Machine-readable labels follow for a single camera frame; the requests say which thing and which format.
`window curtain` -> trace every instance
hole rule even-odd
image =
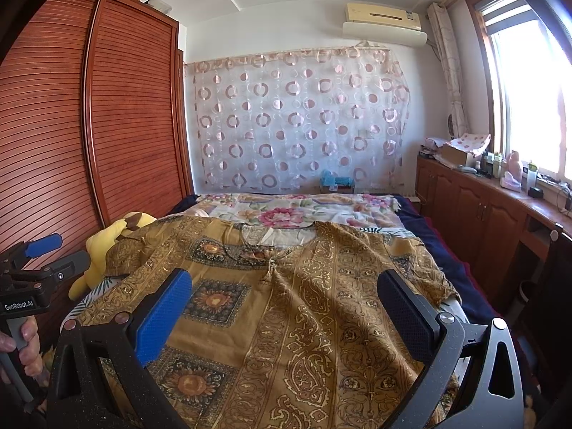
[[[361,191],[402,189],[410,91],[388,49],[201,61],[194,89],[204,179],[214,192],[314,191],[324,170],[353,178]]]
[[[465,133],[470,133],[470,128],[463,110],[463,78],[461,76],[459,51],[455,34],[453,33],[453,26],[451,25],[447,9],[439,6],[437,3],[432,3],[429,6],[427,15],[429,16],[433,34],[435,34],[435,42],[437,43],[437,50],[445,74],[449,101],[451,102],[451,111],[448,119],[452,126],[450,127],[450,132],[453,137],[461,137]]]

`stuffed animal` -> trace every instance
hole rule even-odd
[[[121,237],[130,235],[133,231],[147,226],[155,221],[153,216],[145,213],[128,213],[111,226],[93,234],[85,242],[85,249],[92,259],[92,264],[83,276],[71,286],[68,296],[76,301],[84,296],[87,290],[93,290],[103,280],[105,273],[105,256],[109,249]]]

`sliding wardrobe door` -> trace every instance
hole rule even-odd
[[[177,136],[173,20],[100,0],[88,53],[88,149],[109,223],[164,216],[185,195]]]
[[[81,249],[101,229],[82,153],[81,79],[97,0],[48,0],[0,66],[0,252],[58,232]]]

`human hand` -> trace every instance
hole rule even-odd
[[[24,372],[27,376],[37,376],[42,372],[44,364],[39,355],[38,323],[35,317],[28,317],[28,320],[22,324],[20,332],[22,332],[24,340],[28,342],[28,345],[19,352],[20,362],[24,366]],[[13,338],[0,332],[0,352],[10,353],[15,348],[16,342]],[[10,382],[3,369],[0,369],[0,376],[4,382]]]

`air conditioner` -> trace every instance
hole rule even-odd
[[[348,3],[343,35],[348,39],[397,43],[422,47],[427,34],[421,30],[419,15],[402,9],[363,3]]]

